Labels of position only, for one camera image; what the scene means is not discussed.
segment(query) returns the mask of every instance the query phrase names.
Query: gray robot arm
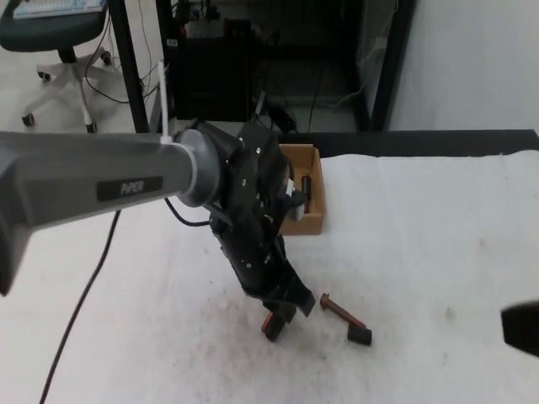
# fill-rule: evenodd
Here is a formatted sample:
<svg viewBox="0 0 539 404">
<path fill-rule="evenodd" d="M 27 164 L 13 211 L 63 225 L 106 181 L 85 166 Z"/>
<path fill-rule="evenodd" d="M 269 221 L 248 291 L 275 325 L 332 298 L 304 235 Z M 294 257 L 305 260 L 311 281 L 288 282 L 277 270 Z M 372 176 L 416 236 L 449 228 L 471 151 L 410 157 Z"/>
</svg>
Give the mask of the gray robot arm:
<svg viewBox="0 0 539 404">
<path fill-rule="evenodd" d="M 203 205 L 218 190 L 217 167 L 212 144 L 195 130 L 179 145 L 0 133 L 0 294 L 9 292 L 32 231 L 175 194 Z"/>
</svg>

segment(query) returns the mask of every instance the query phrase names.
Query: chair wheel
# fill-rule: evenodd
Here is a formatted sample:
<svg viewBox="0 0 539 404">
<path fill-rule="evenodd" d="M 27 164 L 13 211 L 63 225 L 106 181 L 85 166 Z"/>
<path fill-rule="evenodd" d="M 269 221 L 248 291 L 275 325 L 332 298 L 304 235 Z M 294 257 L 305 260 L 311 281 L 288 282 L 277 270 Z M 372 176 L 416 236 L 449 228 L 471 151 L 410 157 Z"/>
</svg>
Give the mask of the chair wheel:
<svg viewBox="0 0 539 404">
<path fill-rule="evenodd" d="M 31 113 L 26 116 L 23 116 L 23 124 L 24 126 L 34 126 L 34 116 Z"/>
<path fill-rule="evenodd" d="M 98 124 L 94 121 L 90 125 L 86 125 L 86 131 L 88 133 L 98 133 Z"/>
<path fill-rule="evenodd" d="M 49 73 L 44 72 L 37 72 L 37 75 L 40 77 L 41 80 L 44 82 L 49 82 L 51 80 L 51 75 Z"/>
<path fill-rule="evenodd" d="M 110 55 L 110 52 L 108 50 L 103 52 L 100 57 L 106 66 L 112 65 L 112 56 Z"/>
</svg>

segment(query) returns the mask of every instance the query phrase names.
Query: cardboard box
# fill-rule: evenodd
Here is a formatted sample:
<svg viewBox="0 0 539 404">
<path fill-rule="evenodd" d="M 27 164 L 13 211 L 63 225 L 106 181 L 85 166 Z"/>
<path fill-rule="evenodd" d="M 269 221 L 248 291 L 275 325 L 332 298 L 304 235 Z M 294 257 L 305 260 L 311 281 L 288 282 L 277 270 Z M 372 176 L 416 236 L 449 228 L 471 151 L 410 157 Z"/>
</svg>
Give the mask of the cardboard box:
<svg viewBox="0 0 539 404">
<path fill-rule="evenodd" d="M 283 154 L 294 165 L 294 183 L 296 189 L 302 189 L 302 177 L 305 174 L 312 179 L 312 195 L 309 210 L 301 221 L 285 219 L 280 233 L 285 236 L 301 234 L 320 234 L 323 218 L 326 215 L 326 198 L 323 189 L 320 153 L 313 145 L 280 145 Z"/>
</svg>

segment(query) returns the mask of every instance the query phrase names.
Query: white wall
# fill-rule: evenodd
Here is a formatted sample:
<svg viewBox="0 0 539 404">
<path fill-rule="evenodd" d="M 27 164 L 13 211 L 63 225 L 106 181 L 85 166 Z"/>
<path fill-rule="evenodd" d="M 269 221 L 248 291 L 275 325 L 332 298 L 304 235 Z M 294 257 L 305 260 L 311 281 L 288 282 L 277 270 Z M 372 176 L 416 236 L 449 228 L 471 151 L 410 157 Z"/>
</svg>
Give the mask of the white wall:
<svg viewBox="0 0 539 404">
<path fill-rule="evenodd" d="M 418 0 L 392 130 L 539 130 L 539 2 Z"/>
</svg>

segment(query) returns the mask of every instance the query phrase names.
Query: white tablecloth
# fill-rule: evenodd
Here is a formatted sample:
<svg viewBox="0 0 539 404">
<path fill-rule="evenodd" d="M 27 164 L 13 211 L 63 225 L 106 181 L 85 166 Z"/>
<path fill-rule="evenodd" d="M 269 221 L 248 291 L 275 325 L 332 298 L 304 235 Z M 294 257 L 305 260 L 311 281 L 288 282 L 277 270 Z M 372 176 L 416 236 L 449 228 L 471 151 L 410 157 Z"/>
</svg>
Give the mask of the white tablecloth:
<svg viewBox="0 0 539 404">
<path fill-rule="evenodd" d="M 48 402 L 537 402 L 539 359 L 505 345 L 499 312 L 539 296 L 539 155 L 345 156 L 323 176 L 324 232 L 287 252 L 371 347 L 318 305 L 269 343 L 211 231 L 158 201 L 122 212 Z M 0 300 L 2 403 L 39 400 L 111 220 L 34 235 Z"/>
</svg>

